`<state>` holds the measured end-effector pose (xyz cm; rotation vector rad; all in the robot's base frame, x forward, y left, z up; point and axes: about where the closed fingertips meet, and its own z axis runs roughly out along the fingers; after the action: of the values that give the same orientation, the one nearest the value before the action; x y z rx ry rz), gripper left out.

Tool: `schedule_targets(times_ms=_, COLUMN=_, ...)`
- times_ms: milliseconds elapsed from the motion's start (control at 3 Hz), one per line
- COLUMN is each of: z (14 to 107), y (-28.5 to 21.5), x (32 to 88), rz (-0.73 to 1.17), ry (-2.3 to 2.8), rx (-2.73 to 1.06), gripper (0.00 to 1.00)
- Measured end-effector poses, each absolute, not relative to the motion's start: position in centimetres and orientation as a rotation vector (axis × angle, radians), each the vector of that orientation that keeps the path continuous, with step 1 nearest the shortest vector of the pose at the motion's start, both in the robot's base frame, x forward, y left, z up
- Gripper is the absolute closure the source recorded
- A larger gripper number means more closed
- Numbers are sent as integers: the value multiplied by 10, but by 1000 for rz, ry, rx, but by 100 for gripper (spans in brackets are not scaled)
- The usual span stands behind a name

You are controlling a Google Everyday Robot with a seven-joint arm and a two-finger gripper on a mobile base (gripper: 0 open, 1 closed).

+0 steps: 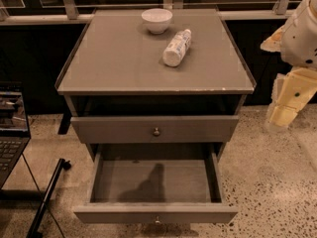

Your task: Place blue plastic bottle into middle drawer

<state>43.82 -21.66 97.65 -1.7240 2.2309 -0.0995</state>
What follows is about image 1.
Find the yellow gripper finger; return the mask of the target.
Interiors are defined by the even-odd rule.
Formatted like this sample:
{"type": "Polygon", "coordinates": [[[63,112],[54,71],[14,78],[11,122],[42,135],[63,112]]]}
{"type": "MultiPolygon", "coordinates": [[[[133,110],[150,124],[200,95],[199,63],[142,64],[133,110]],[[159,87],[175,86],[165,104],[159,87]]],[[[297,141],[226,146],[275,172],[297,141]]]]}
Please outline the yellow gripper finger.
{"type": "Polygon", "coordinates": [[[273,83],[268,123],[288,127],[316,92],[316,68],[294,66],[288,74],[279,73],[273,83]]]}

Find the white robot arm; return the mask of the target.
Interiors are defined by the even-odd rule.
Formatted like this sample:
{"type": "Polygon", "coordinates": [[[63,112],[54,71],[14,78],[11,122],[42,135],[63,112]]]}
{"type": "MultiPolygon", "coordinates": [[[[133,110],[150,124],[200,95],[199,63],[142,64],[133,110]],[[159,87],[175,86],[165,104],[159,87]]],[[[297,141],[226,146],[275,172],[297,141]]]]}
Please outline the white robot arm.
{"type": "Polygon", "coordinates": [[[268,127],[287,128],[317,92],[317,0],[302,0],[260,48],[291,65],[276,76],[266,115],[268,127]]]}

